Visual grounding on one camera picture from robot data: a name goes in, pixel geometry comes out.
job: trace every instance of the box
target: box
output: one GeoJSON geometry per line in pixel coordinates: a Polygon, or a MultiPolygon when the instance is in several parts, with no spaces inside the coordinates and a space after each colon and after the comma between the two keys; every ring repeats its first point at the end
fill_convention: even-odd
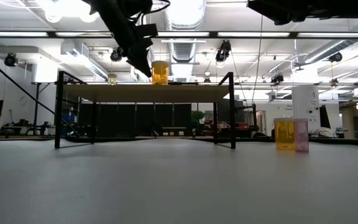
{"type": "Polygon", "coordinates": [[[276,150],[309,152],[308,120],[300,118],[275,118],[276,150]]]}

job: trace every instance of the robotic arm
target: robotic arm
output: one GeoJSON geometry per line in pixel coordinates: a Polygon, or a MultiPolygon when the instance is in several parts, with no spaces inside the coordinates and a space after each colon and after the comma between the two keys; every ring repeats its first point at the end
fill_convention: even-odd
{"type": "MultiPolygon", "coordinates": [[[[98,12],[112,36],[120,46],[121,55],[127,63],[151,77],[147,54],[153,42],[151,37],[158,35],[155,24],[136,26],[141,15],[153,13],[152,0],[83,0],[91,6],[91,14],[98,12]]],[[[158,9],[164,10],[168,4],[158,9]]]]}

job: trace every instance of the shelf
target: shelf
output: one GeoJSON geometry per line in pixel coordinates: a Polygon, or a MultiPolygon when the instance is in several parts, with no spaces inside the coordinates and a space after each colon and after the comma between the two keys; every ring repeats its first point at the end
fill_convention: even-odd
{"type": "Polygon", "coordinates": [[[214,103],[229,94],[228,86],[211,85],[65,85],[86,100],[118,103],[214,103]]]}

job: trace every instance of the yellow cup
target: yellow cup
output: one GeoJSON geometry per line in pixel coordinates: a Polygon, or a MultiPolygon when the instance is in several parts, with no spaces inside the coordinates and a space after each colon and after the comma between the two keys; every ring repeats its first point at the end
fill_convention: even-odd
{"type": "Polygon", "coordinates": [[[154,61],[152,63],[152,84],[168,85],[169,63],[154,61]]]}

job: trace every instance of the gray floor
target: gray floor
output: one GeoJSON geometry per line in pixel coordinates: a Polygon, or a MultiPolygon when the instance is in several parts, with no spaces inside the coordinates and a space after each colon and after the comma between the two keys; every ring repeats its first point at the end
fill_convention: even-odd
{"type": "Polygon", "coordinates": [[[358,223],[358,146],[0,142],[0,223],[358,223]]]}

